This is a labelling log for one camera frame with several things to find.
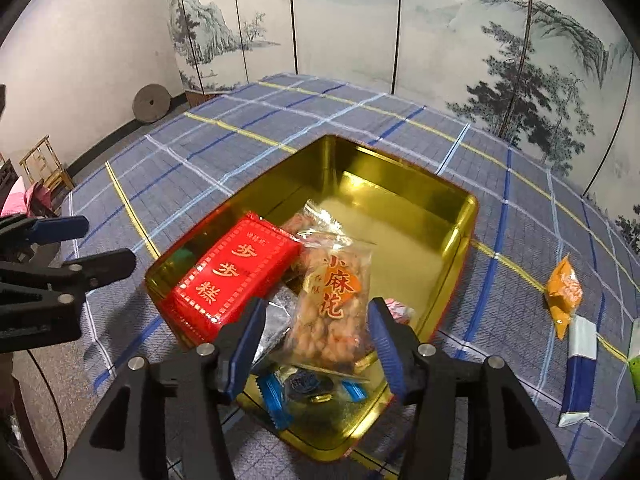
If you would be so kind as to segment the long dough twists clear bag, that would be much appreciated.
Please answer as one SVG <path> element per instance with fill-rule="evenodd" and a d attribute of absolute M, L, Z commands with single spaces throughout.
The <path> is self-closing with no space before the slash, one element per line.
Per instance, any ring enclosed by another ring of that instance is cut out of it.
<path fill-rule="evenodd" d="M 352 246 L 354 242 L 344 233 L 341 223 L 313 200 L 307 200 L 281 229 L 303 244 L 305 257 L 327 257 L 330 252 Z"/>

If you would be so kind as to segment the painted folding screen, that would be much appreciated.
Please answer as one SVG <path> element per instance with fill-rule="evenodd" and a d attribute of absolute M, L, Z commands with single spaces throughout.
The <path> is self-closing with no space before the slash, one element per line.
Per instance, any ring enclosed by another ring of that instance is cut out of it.
<path fill-rule="evenodd" d="M 165 0 L 186 90 L 294 72 L 397 94 L 538 159 L 639 243 L 639 45 L 602 0 Z"/>

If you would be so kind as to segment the green tissue pack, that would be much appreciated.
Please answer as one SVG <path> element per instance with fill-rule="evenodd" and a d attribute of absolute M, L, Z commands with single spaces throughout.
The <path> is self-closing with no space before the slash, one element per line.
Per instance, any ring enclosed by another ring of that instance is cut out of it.
<path fill-rule="evenodd" d="M 632 323 L 628 350 L 628 370 L 634 385 L 636 400 L 640 400 L 640 318 Z"/>

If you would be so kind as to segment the blue candy wrapper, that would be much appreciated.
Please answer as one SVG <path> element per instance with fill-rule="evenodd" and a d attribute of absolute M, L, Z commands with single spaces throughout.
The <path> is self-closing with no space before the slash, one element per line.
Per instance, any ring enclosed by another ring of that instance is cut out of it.
<path fill-rule="evenodd" d="M 303 368 L 278 368 L 256 377 L 257 388 L 271 422 L 285 430 L 294 420 L 294 405 L 318 405 L 332 400 L 359 403 L 368 394 L 360 382 L 338 379 Z"/>

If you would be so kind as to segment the plaid blue tablecloth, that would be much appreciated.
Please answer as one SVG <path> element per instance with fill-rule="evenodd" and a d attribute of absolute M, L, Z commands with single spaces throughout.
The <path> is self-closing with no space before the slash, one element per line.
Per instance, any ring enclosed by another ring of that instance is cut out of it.
<path fill-rule="evenodd" d="M 97 290 L 82 319 L 84 367 L 102 394 L 130 356 L 153 360 L 177 341 L 143 286 L 153 261 L 209 211 L 327 133 L 414 162 L 480 204 L 470 256 L 435 344 L 469 360 L 506 359 L 542 416 L 560 414 L 568 345 L 557 340 L 541 285 L 559 258 L 577 272 L 579 314 L 600 335 L 588 418 L 553 434 L 579 479 L 599 479 L 639 419 L 623 360 L 639 313 L 639 259 L 597 209 L 539 162 L 427 107 L 342 82 L 277 74 L 145 133 L 96 165 L 64 202 L 88 234 L 77 258 L 129 248 L 136 272 Z"/>

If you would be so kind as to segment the red rice cake packet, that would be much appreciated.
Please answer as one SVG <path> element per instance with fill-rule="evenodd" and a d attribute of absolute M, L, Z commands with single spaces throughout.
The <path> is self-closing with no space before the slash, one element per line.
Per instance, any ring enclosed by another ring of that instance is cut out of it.
<path fill-rule="evenodd" d="M 293 235 L 250 211 L 178 281 L 166 318 L 191 346 L 212 342 L 250 298 L 270 294 L 301 251 Z"/>

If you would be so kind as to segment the round stone disc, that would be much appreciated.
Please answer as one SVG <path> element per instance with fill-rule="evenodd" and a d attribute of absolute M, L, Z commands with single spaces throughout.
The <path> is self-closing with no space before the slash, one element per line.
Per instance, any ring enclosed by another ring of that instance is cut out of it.
<path fill-rule="evenodd" d="M 147 84 L 132 101 L 132 112 L 138 122 L 152 124 L 163 118 L 170 109 L 171 96 L 161 84 Z"/>

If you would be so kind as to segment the orange snack packet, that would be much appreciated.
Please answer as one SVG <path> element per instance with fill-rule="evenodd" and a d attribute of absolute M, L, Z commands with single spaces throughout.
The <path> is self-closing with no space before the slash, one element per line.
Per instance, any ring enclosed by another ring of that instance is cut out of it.
<path fill-rule="evenodd" d="M 550 313 L 555 335 L 563 340 L 575 311 L 582 302 L 582 285 L 570 255 L 565 255 L 551 272 L 544 286 L 544 301 Z"/>

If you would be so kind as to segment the grey sesame cake packet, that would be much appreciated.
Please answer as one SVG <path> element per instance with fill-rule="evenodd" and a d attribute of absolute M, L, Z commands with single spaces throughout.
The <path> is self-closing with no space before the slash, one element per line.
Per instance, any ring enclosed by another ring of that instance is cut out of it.
<path fill-rule="evenodd" d="M 265 327 L 262 330 L 252 365 L 257 365 L 277 348 L 291 328 L 297 307 L 297 296 L 285 284 L 280 284 L 267 299 Z"/>

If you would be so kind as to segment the small wooden stand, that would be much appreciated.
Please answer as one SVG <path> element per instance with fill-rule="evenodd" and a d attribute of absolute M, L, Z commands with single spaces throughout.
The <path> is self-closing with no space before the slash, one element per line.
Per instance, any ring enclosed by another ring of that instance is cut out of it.
<path fill-rule="evenodd" d="M 75 183 L 55 153 L 50 136 L 43 136 L 20 160 L 31 184 L 40 183 L 53 196 L 62 190 L 73 191 Z"/>

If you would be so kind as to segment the blue white wrapped bar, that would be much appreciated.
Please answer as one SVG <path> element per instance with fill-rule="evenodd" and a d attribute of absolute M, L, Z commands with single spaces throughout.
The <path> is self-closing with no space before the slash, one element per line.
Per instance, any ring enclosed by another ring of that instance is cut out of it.
<path fill-rule="evenodd" d="M 576 315 L 568 328 L 568 358 L 558 426 L 573 426 L 588 416 L 596 379 L 597 326 Z"/>

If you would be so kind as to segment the clear pink pastry packet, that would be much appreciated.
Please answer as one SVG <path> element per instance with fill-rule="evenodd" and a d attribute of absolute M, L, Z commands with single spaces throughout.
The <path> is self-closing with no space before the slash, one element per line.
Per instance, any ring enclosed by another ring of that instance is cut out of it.
<path fill-rule="evenodd" d="M 410 308 L 393 298 L 386 298 L 385 304 L 395 322 L 404 325 L 410 324 L 414 315 L 413 308 Z"/>

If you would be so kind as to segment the small fried dough twist bag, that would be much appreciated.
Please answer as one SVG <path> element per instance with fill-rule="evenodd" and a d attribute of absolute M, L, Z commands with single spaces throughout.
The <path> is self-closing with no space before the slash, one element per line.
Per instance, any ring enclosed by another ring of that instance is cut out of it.
<path fill-rule="evenodd" d="M 355 376 L 368 355 L 366 316 L 374 245 L 308 230 L 296 266 L 302 288 L 282 360 L 308 370 Z"/>

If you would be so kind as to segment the gold red toffee tin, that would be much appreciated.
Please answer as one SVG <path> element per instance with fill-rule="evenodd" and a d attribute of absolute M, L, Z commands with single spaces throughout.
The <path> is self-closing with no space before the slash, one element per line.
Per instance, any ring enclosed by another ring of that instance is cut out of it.
<path fill-rule="evenodd" d="M 376 297 L 402 302 L 414 310 L 410 322 L 414 332 L 423 339 L 431 338 L 464 266 L 477 215 L 476 198 L 389 151 L 340 136 L 322 136 L 240 188 L 179 238 L 146 272 L 149 295 L 185 347 L 196 346 L 188 344 L 163 311 L 163 303 L 178 281 L 244 214 L 254 212 L 281 229 L 307 200 L 329 211 L 347 236 L 374 245 L 368 305 Z M 302 274 L 296 266 L 299 256 L 262 299 L 267 301 L 280 284 L 285 284 L 298 300 L 302 288 Z M 394 396 L 369 333 L 368 309 L 366 329 L 368 355 L 357 375 L 312 371 L 360 382 L 367 400 L 297 404 L 291 426 L 274 428 L 256 377 L 278 368 L 308 370 L 282 360 L 286 335 L 265 359 L 252 365 L 250 377 L 235 399 L 244 411 L 262 419 L 282 440 L 313 460 L 339 460 Z"/>

